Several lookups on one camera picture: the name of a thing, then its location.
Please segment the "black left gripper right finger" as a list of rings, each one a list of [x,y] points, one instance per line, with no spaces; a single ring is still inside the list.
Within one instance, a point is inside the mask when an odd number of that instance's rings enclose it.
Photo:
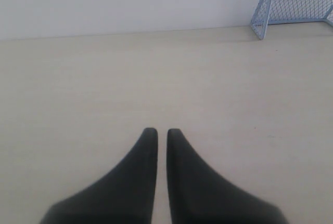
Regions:
[[[287,223],[282,211],[210,167],[180,129],[167,135],[166,173],[172,223]]]

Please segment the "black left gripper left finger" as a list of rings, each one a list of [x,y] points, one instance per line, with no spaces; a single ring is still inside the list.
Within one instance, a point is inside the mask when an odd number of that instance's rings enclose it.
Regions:
[[[151,223],[157,179],[158,133],[145,128],[109,173],[54,204],[41,223]]]

